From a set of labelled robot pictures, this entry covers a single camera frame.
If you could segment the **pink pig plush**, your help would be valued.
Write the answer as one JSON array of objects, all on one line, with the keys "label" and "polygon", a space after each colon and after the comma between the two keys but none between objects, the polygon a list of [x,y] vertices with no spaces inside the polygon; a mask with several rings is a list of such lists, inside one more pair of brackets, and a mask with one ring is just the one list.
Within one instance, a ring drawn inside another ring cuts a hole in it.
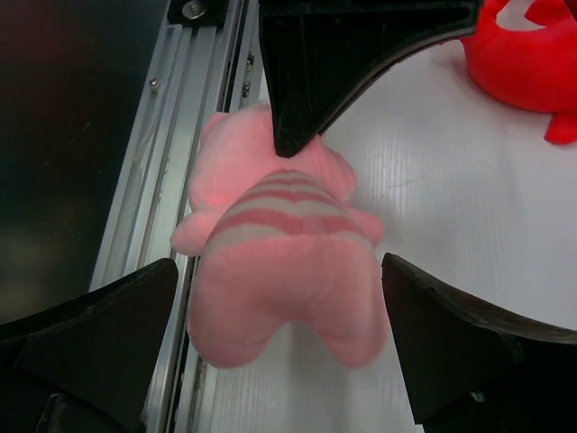
[{"label": "pink pig plush", "polygon": [[191,211],[170,240],[199,260],[188,335],[208,363],[246,365],[290,322],[310,326],[345,366],[380,354],[384,226],[353,207],[355,187],[351,165],[319,137],[279,157],[268,104],[212,115],[188,182]]}]

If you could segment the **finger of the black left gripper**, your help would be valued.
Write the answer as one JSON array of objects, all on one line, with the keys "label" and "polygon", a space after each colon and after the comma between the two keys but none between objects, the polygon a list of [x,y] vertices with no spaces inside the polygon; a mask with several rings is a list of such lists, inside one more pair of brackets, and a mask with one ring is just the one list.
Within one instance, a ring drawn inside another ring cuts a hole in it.
[{"label": "finger of the black left gripper", "polygon": [[478,0],[261,1],[275,152],[300,153],[402,60],[473,34],[481,7]]}]

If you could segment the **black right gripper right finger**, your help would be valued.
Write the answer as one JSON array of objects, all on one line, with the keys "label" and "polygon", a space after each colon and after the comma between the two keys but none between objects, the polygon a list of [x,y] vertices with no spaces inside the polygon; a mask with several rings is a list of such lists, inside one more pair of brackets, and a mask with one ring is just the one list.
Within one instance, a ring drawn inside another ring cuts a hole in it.
[{"label": "black right gripper right finger", "polygon": [[574,432],[576,333],[458,290],[388,253],[382,285],[426,432]]}]

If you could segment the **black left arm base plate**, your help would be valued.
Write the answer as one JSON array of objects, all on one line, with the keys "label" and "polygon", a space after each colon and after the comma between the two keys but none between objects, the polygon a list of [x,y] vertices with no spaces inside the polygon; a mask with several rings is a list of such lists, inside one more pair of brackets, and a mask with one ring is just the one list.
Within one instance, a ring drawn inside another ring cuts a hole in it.
[{"label": "black left arm base plate", "polygon": [[229,3],[229,0],[171,0],[167,19],[170,24],[189,27],[222,27]]}]

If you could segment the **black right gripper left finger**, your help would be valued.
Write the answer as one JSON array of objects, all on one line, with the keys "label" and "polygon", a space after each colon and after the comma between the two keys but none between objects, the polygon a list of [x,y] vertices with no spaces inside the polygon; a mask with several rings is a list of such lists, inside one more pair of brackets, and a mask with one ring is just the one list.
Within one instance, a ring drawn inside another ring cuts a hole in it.
[{"label": "black right gripper left finger", "polygon": [[3,432],[142,432],[179,271],[162,258],[1,326]]}]

